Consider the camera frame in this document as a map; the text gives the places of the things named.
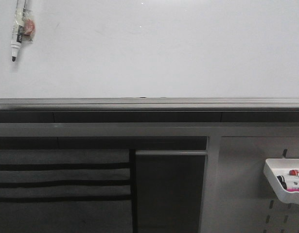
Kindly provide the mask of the dark grey panel with rail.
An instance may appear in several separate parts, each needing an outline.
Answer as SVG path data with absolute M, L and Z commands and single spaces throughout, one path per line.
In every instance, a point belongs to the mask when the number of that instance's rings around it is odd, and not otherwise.
M 199 231 L 205 163 L 201 152 L 137 151 L 140 233 Z

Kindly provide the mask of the black capped marker in tray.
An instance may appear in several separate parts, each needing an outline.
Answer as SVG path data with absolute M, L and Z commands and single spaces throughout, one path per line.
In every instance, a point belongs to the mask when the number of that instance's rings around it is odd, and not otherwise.
M 292 186 L 299 186 L 299 177 L 297 176 L 277 176 L 277 179 L 282 184 L 284 189 Z

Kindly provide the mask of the white plastic tray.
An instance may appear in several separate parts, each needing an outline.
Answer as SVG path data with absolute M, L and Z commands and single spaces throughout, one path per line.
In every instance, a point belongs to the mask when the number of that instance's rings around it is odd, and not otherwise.
M 290 176 L 289 171 L 299 169 L 299 159 L 268 158 L 264 165 L 264 175 L 278 199 L 287 204 L 299 205 L 299 192 L 288 192 L 277 179 L 277 176 Z

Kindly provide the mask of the white whiteboard marker black tip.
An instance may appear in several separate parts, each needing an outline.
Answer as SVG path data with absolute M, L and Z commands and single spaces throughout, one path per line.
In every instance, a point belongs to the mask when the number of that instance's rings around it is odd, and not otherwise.
M 18 0 L 15 10 L 15 17 L 13 22 L 13 31 L 11 39 L 12 61 L 15 62 L 20 51 L 23 35 L 24 24 L 29 0 Z

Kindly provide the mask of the pink labelled marker in tray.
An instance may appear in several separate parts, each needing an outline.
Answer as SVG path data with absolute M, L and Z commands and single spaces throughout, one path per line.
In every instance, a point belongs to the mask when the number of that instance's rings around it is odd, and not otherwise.
M 292 186 L 287 188 L 288 192 L 299 192 L 299 186 Z

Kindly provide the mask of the grey fabric pocket organizer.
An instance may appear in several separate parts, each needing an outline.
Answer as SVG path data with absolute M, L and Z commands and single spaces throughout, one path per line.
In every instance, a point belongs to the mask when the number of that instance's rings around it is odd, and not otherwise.
M 0 150 L 0 233 L 136 232 L 124 150 Z

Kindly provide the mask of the red capped marker in tray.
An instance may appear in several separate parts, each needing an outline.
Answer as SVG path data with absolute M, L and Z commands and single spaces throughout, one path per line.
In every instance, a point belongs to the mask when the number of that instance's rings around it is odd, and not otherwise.
M 293 169 L 289 171 L 290 176 L 297 176 L 299 177 L 299 169 Z

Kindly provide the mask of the grey pegboard panel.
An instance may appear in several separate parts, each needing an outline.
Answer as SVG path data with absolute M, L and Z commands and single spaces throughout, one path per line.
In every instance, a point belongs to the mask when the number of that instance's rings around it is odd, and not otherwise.
M 202 233 L 299 233 L 299 205 L 281 202 L 263 173 L 268 158 L 299 158 L 299 137 L 221 137 L 210 147 Z

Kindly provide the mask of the white whiteboard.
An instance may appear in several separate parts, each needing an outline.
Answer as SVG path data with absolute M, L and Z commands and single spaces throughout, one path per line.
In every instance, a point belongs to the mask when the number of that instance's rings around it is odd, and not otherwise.
M 0 0 L 0 98 L 299 98 L 299 0 L 33 0 L 11 60 Z

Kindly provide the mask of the grey aluminium whiteboard tray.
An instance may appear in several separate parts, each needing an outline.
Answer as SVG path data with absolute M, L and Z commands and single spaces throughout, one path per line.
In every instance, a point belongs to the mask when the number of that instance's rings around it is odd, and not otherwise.
M 0 98 L 0 112 L 299 111 L 299 98 Z

